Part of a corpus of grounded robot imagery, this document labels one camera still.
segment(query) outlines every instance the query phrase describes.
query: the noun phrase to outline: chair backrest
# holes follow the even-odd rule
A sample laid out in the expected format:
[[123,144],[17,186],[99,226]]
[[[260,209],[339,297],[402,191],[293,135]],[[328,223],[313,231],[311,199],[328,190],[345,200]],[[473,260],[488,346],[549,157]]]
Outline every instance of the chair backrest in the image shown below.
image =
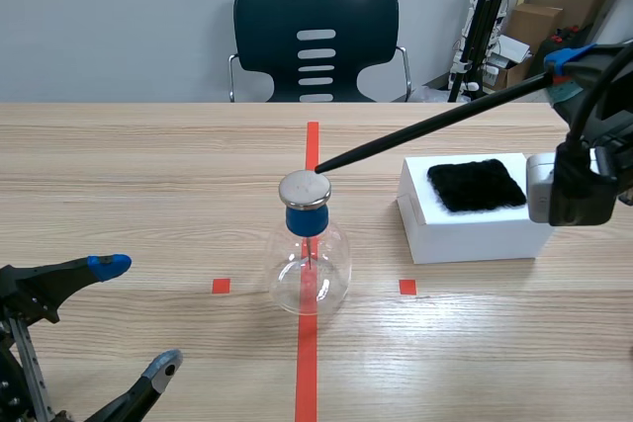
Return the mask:
[[394,57],[399,10],[398,0],[235,0],[233,20],[242,68],[273,78],[269,101],[358,102],[371,101],[360,71]]

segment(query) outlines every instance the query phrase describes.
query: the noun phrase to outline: flask neck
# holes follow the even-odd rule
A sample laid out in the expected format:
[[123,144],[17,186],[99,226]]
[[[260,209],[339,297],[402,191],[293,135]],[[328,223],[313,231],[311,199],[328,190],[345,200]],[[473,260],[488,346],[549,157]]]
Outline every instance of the flask neck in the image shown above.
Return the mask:
[[327,205],[316,210],[293,210],[286,208],[286,226],[293,234],[302,237],[313,237],[327,228],[329,215]]

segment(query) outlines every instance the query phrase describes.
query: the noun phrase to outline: blue cap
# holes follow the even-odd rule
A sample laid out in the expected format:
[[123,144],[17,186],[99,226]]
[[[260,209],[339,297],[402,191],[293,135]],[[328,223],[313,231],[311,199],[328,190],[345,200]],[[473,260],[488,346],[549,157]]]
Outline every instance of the blue cap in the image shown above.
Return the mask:
[[132,265],[132,259],[125,254],[112,256],[88,256],[88,268],[101,282],[115,279],[128,271]]
[[286,225],[290,232],[302,237],[313,237],[321,234],[327,228],[329,216],[327,206],[316,210],[299,211],[286,208]]

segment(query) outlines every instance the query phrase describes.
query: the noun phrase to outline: black pole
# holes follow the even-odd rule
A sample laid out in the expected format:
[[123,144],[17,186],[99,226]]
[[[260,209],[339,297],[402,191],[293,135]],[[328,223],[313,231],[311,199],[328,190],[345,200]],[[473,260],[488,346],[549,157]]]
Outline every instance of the black pole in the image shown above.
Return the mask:
[[[475,6],[475,12],[473,12],[473,18],[471,19],[471,25],[468,29],[468,34],[466,35],[466,41],[464,42],[464,49],[462,50],[462,56],[460,57],[460,61],[462,63],[468,63],[471,57],[471,50],[473,49],[473,45],[475,44],[475,40],[478,37],[477,33],[482,28],[483,23],[483,15],[485,6],[488,0],[477,0],[477,5]],[[449,103],[454,103],[457,100],[457,96],[459,95],[459,89],[462,85],[462,81],[464,80],[464,76],[466,73],[456,73],[455,79],[453,80],[453,87],[451,88],[451,94],[448,97]]]
[[[477,82],[482,86],[481,67],[488,52],[488,43],[493,34],[493,28],[497,21],[498,10],[503,0],[491,0],[484,11],[484,19],[482,27],[477,30],[475,42],[473,44],[473,54],[471,55],[471,69],[464,75],[464,80],[468,82]],[[482,97],[484,93],[480,88],[479,93],[475,94],[475,98]]]
[[552,76],[549,73],[542,73],[538,76],[529,78],[515,86],[491,94],[484,98],[463,104],[456,108],[446,111],[445,113],[433,116],[426,121],[414,124],[409,127],[402,128],[392,132],[384,137],[377,138],[364,145],[360,145],[348,152],[342,153],[337,157],[319,164],[315,171],[317,173],[328,172],[345,165],[358,162],[365,158],[369,158],[377,153],[384,152],[390,148],[394,148],[415,138],[428,135],[441,128],[449,127],[457,124],[465,119],[484,113],[492,108],[505,104],[514,99],[533,93],[539,89],[546,88],[552,84]]

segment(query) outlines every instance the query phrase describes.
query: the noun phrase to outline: metal lid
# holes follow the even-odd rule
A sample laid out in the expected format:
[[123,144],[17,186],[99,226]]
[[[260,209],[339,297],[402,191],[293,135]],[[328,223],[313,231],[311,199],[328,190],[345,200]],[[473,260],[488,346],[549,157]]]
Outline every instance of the metal lid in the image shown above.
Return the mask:
[[279,198],[288,208],[308,211],[322,207],[331,195],[331,184],[312,170],[286,175],[279,184]]

